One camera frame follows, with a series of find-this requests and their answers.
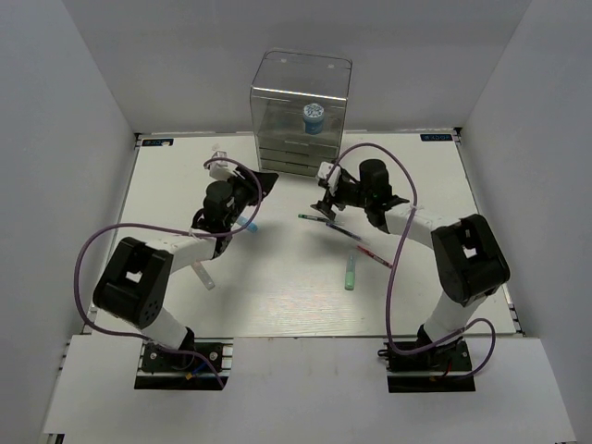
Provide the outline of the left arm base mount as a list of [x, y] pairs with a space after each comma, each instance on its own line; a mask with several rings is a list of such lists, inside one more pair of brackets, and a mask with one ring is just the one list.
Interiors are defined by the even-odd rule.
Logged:
[[152, 343], [144, 343], [134, 381], [137, 390], [219, 391], [214, 367], [223, 384], [228, 382], [232, 366], [232, 339], [197, 339], [194, 349], [204, 359], [165, 352]]

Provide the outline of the clear plastic drawer organizer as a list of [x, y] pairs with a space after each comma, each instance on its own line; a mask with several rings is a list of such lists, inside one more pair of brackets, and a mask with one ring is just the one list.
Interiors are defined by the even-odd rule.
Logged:
[[[351, 85], [352, 61], [335, 55], [273, 48], [263, 55], [250, 89], [260, 168], [313, 177], [339, 155]], [[325, 109], [323, 131], [304, 131], [302, 109]]]

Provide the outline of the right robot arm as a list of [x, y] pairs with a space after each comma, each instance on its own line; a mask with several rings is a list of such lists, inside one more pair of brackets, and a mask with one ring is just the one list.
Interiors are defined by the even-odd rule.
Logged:
[[389, 290], [394, 289], [406, 241], [432, 250], [442, 292], [408, 353], [417, 354], [428, 368], [440, 368], [451, 357], [449, 343], [473, 324], [471, 318], [479, 305], [511, 275], [487, 220], [479, 214], [454, 218], [432, 213], [420, 206], [416, 192], [411, 199], [401, 198], [394, 194], [389, 172], [379, 159], [363, 161], [357, 179], [338, 163], [324, 162], [316, 178], [325, 195], [314, 204], [315, 210], [333, 219], [348, 206], [361, 208], [374, 228], [399, 236]]

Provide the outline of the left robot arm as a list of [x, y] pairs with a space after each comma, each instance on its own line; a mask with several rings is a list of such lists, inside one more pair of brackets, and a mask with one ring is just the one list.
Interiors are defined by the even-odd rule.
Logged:
[[207, 186], [190, 233], [150, 242], [124, 238], [95, 287], [93, 303], [134, 326], [143, 339], [165, 347], [164, 358], [174, 368], [187, 368], [195, 358], [194, 334], [164, 308], [169, 277], [196, 262], [219, 257], [245, 208], [258, 205], [277, 181], [277, 173], [239, 166], [227, 178]]

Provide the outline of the blue white round tape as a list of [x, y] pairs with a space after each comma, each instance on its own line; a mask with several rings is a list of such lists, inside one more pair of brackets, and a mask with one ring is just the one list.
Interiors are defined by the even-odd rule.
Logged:
[[310, 103], [302, 109], [304, 131], [310, 135], [316, 135], [323, 131], [325, 121], [325, 109], [318, 103]]

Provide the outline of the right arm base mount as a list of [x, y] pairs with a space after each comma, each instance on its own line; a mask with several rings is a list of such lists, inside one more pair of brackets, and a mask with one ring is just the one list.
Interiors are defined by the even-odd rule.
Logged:
[[473, 363], [464, 339], [413, 355], [397, 354], [385, 342], [377, 357], [386, 362], [389, 393], [475, 392], [474, 377], [465, 376]]

